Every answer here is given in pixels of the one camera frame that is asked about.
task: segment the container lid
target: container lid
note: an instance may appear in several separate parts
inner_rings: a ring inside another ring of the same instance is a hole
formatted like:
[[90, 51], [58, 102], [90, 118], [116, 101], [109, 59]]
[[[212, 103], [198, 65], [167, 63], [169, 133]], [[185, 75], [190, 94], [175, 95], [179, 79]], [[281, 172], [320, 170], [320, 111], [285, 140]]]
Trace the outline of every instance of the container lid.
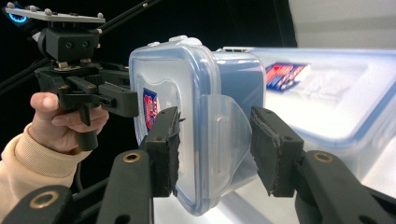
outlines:
[[305, 139], [323, 146], [347, 147], [359, 141], [396, 92], [396, 51], [252, 48], [247, 52], [267, 68], [309, 65], [291, 89], [268, 91], [266, 108]]
[[177, 198], [199, 216], [219, 202], [248, 154], [251, 129], [235, 100], [221, 95], [212, 52], [196, 38], [152, 43], [130, 56], [131, 88], [138, 94], [134, 119], [140, 143], [161, 110], [177, 106], [180, 123]]

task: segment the clear plastic container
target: clear plastic container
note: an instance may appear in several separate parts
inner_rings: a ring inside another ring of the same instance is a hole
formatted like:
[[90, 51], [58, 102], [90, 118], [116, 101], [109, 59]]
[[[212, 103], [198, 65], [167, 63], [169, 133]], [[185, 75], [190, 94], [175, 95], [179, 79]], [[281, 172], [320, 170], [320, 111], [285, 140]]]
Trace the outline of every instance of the clear plastic container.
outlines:
[[252, 48], [247, 52], [265, 67], [310, 65], [293, 88], [268, 90], [265, 107], [305, 140], [305, 150], [337, 155], [362, 179], [396, 134], [396, 50]]
[[[139, 143], [161, 110], [177, 106], [185, 119], [177, 198], [187, 211], [200, 216], [255, 176], [247, 114], [253, 105], [263, 106], [265, 91], [265, 72], [255, 56], [211, 52], [196, 38], [177, 36], [134, 50], [129, 65], [139, 97]], [[236, 76], [249, 78], [235, 84]], [[249, 95], [251, 90], [258, 95]]]

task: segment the human finger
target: human finger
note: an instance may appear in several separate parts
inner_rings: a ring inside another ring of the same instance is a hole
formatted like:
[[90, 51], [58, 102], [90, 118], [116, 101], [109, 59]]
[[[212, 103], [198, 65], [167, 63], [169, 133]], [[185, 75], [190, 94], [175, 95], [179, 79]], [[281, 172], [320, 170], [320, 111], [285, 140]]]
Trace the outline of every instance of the human finger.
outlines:
[[35, 110], [35, 115], [40, 119], [51, 119], [57, 114], [59, 108], [58, 97], [50, 92], [37, 92], [32, 95], [30, 105]]

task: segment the black background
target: black background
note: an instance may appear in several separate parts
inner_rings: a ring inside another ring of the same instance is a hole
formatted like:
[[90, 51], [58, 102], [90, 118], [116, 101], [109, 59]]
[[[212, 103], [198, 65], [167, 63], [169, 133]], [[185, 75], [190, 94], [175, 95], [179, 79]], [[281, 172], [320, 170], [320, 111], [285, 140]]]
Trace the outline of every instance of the black background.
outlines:
[[[140, 1], [20, 0], [19, 3], [93, 17], [102, 12], [110, 21]], [[127, 65], [134, 49], [154, 41], [165, 42], [176, 35], [197, 37], [211, 50], [224, 46], [297, 46], [287, 0], [162, 0], [104, 35], [94, 59]], [[0, 15], [0, 82], [42, 58], [36, 42], [27, 41], [25, 33]], [[37, 81], [32, 77], [0, 96], [0, 148], [31, 122], [34, 110], [29, 101], [37, 91]], [[99, 148], [82, 163], [84, 187], [106, 178], [119, 153], [137, 148], [133, 120], [110, 115], [98, 141]]]

